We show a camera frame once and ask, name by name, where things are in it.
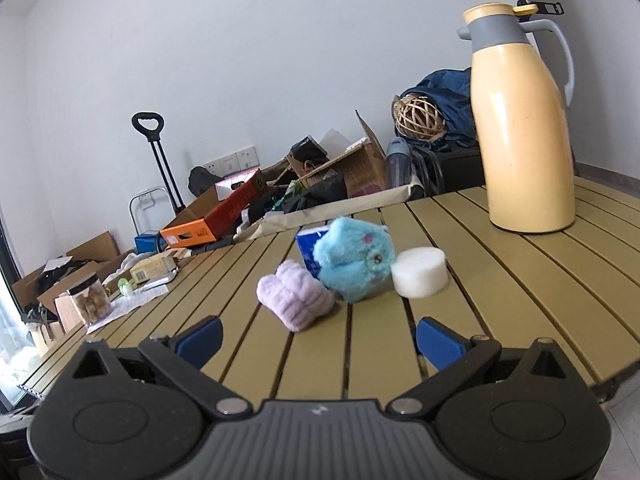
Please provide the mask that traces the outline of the woven rattan ball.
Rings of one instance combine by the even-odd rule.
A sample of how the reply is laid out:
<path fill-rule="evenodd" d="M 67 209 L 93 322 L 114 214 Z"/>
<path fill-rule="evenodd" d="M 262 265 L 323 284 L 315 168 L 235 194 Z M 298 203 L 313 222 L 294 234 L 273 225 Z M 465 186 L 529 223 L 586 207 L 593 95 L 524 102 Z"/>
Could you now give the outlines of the woven rattan ball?
<path fill-rule="evenodd" d="M 433 142 L 447 132 L 444 116 L 426 96 L 408 93 L 392 102 L 395 130 L 407 139 Z"/>

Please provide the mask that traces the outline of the small tan carton box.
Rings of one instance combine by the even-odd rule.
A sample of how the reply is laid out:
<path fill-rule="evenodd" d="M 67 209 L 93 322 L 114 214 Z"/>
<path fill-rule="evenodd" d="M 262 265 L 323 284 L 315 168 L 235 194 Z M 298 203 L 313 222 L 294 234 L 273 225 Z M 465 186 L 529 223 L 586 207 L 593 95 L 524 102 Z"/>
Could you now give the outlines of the small tan carton box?
<path fill-rule="evenodd" d="M 172 272 L 177 267 L 177 260 L 172 252 L 161 252 L 136 263 L 131 269 L 131 278 L 137 283 L 155 280 Z"/>

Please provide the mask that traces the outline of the cream yellow thermos jug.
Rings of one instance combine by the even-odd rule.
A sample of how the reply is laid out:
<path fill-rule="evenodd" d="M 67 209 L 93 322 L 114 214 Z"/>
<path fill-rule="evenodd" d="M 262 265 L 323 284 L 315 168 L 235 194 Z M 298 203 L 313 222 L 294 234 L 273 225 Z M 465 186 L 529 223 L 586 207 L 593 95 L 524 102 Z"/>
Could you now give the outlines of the cream yellow thermos jug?
<path fill-rule="evenodd" d="M 491 2 L 463 14 L 458 35 L 472 44 L 470 99 L 480 144 L 489 219 L 525 234 L 558 232 L 575 221 L 574 162 L 565 110 L 575 92 L 570 46 L 554 21 L 536 20 L 536 4 Z M 551 32 L 566 59 L 556 85 L 529 42 Z"/>

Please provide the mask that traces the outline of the blue tissue pack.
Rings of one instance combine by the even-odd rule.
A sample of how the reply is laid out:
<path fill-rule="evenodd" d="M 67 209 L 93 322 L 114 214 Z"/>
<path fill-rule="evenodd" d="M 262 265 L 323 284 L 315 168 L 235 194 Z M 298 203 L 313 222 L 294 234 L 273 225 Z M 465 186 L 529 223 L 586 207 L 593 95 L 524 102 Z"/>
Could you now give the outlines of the blue tissue pack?
<path fill-rule="evenodd" d="M 320 249 L 316 249 L 316 245 L 329 232 L 329 229 L 329 226 L 306 228 L 299 231 L 295 237 L 303 263 L 314 278 L 320 278 L 321 270 L 326 264 L 324 244 L 321 244 Z"/>

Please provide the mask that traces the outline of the brown cardboard box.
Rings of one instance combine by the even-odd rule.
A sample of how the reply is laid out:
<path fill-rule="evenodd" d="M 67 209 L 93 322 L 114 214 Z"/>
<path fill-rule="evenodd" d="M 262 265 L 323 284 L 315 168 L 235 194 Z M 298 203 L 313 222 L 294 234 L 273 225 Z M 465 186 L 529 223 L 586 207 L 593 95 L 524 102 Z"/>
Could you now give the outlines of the brown cardboard box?
<path fill-rule="evenodd" d="M 374 131 L 355 110 L 363 137 L 353 143 L 344 153 L 323 164 L 309 158 L 296 158 L 292 152 L 286 160 L 305 188 L 330 177 L 344 178 L 348 197 L 357 197 L 385 191 L 387 188 L 386 155 Z"/>

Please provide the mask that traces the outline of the blue plush toy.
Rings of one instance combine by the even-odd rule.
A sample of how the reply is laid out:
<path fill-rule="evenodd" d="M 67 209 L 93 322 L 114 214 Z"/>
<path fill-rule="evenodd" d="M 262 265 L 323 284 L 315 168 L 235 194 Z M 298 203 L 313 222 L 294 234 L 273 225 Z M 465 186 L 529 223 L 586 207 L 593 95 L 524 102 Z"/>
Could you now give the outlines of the blue plush toy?
<path fill-rule="evenodd" d="M 349 217 L 335 219 L 314 244 L 318 280 L 354 304 L 390 277 L 396 252 L 385 226 Z"/>

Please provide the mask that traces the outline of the white wall socket panel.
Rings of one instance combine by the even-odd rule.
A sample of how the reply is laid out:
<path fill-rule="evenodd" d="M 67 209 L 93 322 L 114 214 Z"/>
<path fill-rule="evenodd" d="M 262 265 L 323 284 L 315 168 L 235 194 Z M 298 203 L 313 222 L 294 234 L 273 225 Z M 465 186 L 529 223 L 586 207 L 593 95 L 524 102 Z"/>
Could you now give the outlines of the white wall socket panel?
<path fill-rule="evenodd" d="M 254 146 L 241 148 L 237 152 L 219 157 L 204 164 L 206 170 L 221 178 L 230 176 L 230 174 L 236 174 L 240 171 L 257 168 L 258 166 L 259 159 Z"/>

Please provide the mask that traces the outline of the lilac fuzzy sock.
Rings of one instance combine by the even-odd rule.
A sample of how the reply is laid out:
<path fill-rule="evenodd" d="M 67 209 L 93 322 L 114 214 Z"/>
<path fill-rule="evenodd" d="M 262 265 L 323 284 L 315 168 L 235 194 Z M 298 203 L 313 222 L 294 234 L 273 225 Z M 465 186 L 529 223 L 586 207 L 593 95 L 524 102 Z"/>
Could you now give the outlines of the lilac fuzzy sock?
<path fill-rule="evenodd" d="M 335 304 L 333 292 L 294 260 L 285 260 L 276 272 L 263 276 L 256 296 L 293 333 L 306 330 Z"/>

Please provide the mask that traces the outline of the orange cardboard box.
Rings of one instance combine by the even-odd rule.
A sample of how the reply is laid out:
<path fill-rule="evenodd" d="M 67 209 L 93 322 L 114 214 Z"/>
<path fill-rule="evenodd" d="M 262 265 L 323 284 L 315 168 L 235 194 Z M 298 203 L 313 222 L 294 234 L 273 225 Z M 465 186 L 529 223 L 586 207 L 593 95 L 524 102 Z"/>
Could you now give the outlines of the orange cardboard box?
<path fill-rule="evenodd" d="M 218 200 L 216 188 L 210 188 L 161 229 L 160 235 L 171 248 L 218 242 L 232 233 L 241 211 L 262 196 L 265 187 L 264 176 L 257 170 L 224 200 Z"/>

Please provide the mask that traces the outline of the open cardboard boxes left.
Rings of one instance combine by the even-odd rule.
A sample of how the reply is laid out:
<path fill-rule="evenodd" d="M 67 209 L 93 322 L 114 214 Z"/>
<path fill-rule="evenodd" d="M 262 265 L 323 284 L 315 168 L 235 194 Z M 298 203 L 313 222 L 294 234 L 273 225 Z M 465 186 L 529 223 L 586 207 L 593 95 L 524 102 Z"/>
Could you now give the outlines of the open cardboard boxes left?
<path fill-rule="evenodd" d="M 92 274 L 104 281 L 131 254 L 132 250 L 121 252 L 114 236 L 106 231 L 69 249 L 55 269 L 43 266 L 11 286 L 21 312 L 34 316 L 26 324 L 42 356 L 81 323 L 73 301 L 67 296 L 68 290 Z"/>

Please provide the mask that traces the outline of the white foam cylinder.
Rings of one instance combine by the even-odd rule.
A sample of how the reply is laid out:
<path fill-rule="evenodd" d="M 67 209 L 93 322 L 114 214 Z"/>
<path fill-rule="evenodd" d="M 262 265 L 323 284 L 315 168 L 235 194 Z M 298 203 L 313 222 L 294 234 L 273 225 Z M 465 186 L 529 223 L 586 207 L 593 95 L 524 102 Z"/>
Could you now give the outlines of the white foam cylinder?
<path fill-rule="evenodd" d="M 401 252 L 390 272 L 394 289 L 408 299 L 433 296 L 448 283 L 445 253 L 435 247 L 415 247 Z"/>

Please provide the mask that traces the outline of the clear jar of snacks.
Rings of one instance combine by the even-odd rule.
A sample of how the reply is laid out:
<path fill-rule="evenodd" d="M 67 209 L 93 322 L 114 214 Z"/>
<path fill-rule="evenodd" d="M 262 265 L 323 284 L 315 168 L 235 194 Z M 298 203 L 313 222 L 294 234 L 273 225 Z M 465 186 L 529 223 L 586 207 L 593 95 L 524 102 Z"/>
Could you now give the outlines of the clear jar of snacks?
<path fill-rule="evenodd" d="M 96 273 L 90 274 L 80 283 L 67 289 L 67 293 L 87 326 L 104 320 L 113 310 L 106 290 Z"/>

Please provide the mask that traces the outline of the white paper sheet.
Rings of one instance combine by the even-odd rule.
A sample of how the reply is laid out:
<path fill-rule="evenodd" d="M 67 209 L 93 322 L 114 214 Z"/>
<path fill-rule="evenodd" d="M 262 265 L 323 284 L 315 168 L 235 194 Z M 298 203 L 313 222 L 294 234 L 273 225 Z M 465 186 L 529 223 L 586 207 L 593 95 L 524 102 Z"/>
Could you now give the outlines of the white paper sheet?
<path fill-rule="evenodd" d="M 91 324 L 87 328 L 87 333 L 94 333 L 96 330 L 99 330 L 108 323 L 122 318 L 133 310 L 136 310 L 138 307 L 142 307 L 150 301 L 166 295 L 168 292 L 169 289 L 167 285 L 160 285 L 151 289 L 142 290 L 141 292 L 136 290 L 131 296 L 119 296 L 112 302 L 111 312 L 103 320 L 99 320 L 98 322 Z"/>

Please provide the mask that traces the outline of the dark blue cloth bag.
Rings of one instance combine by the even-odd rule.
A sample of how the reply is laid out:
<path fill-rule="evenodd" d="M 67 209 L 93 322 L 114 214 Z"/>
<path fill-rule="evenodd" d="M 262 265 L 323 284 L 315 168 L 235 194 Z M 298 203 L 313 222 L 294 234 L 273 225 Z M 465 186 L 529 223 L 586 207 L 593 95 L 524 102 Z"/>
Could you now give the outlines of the dark blue cloth bag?
<path fill-rule="evenodd" d="M 471 106 L 471 69 L 435 70 L 414 87 L 401 93 L 425 96 L 444 118 L 446 132 L 438 139 L 423 142 L 434 152 L 456 148 L 477 148 L 476 128 Z"/>

